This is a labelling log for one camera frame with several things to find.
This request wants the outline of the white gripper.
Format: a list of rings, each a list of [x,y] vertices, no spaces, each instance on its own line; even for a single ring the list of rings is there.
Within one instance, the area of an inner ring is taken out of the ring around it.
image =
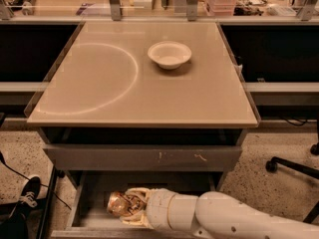
[[[133,195],[147,203],[146,214],[140,211],[131,216],[122,216],[120,220],[128,225],[149,226],[154,230],[169,230],[168,208],[175,192],[167,189],[152,189],[144,187],[129,188],[127,195]]]

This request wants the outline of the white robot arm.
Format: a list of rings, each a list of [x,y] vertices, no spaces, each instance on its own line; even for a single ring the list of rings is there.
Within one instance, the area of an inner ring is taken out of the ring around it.
[[[319,239],[319,227],[260,212],[217,191],[199,196],[133,188],[134,211],[122,221],[200,239]]]

